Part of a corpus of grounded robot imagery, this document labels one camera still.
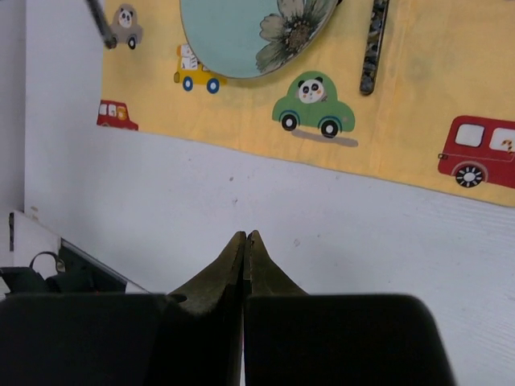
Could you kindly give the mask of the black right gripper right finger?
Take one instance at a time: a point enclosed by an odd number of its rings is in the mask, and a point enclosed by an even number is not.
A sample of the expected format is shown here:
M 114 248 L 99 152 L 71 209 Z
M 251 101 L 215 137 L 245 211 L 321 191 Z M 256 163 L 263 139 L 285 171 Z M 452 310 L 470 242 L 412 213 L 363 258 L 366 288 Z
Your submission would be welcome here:
M 245 384 L 251 385 L 251 330 L 250 313 L 246 303 L 251 296 L 304 296 L 307 292 L 298 286 L 271 259 L 258 230 L 253 230 L 246 239 L 242 261 L 243 306 L 242 306 L 242 353 L 244 358 Z

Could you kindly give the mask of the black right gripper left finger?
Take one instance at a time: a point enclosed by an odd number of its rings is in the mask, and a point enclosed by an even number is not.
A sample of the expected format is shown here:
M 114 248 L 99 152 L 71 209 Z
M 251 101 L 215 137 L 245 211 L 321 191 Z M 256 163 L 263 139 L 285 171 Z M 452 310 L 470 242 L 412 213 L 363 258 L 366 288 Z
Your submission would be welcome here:
M 166 296 L 152 353 L 153 385 L 239 385 L 246 234 Z

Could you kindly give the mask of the green ceramic plate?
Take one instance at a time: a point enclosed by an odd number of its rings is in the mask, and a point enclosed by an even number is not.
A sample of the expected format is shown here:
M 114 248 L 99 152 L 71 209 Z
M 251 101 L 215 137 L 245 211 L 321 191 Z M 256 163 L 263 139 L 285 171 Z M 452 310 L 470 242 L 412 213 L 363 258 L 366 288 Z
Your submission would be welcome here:
M 338 7 L 332 0 L 187 0 L 187 44 L 207 68 L 232 79 L 276 72 L 311 45 Z

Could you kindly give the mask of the yellow car-print cloth placemat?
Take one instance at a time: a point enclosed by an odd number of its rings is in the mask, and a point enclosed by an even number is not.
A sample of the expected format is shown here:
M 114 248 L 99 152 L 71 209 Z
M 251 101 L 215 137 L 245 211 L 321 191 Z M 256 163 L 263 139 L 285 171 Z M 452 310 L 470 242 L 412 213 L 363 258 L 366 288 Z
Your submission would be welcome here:
M 187 44 L 181 1 L 107 1 L 97 124 L 514 205 L 514 4 L 390 1 L 360 93 L 373 1 L 344 1 L 284 67 L 232 79 Z

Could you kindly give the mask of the black-handled metal fork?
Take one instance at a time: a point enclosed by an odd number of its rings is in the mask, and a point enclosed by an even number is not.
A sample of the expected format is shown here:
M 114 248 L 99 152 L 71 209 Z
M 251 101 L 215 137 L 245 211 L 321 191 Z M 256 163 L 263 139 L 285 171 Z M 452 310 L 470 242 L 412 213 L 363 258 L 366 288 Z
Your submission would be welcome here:
M 102 5 L 98 0 L 86 0 L 85 3 L 93 17 L 104 46 L 109 50 L 114 49 L 117 46 L 117 41 L 105 17 Z

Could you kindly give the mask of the silver metal spoon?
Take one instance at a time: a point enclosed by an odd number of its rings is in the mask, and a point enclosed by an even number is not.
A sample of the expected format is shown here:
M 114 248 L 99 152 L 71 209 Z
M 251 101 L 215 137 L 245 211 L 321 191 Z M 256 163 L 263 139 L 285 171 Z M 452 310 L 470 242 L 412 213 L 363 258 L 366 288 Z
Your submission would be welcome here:
M 385 33 L 385 25 L 389 12 L 390 0 L 374 0 L 372 12 L 369 20 L 369 30 L 367 34 L 364 61 L 360 76 L 360 94 L 369 96 L 373 93 L 379 63 L 381 58 L 381 48 Z

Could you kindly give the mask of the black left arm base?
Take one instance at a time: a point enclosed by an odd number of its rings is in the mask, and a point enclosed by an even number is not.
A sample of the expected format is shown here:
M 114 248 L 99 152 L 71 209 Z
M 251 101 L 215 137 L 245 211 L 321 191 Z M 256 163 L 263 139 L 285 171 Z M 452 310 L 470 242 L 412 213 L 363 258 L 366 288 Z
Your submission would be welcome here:
M 56 273 L 43 277 L 35 270 L 38 257 L 51 257 Z M 36 254 L 28 266 L 1 267 L 1 279 L 14 294 L 99 294 L 124 293 L 127 280 L 88 258 L 49 251 Z

